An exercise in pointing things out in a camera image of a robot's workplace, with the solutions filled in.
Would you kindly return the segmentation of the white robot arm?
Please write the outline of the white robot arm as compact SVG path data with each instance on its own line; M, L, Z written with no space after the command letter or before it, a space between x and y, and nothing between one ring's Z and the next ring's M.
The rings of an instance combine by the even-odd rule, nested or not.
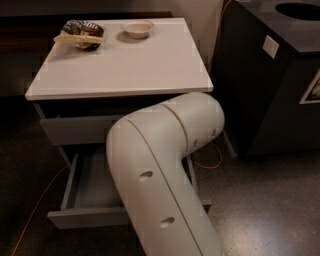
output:
M146 256L226 256L182 159L221 134L224 113L188 93L118 120L107 161Z

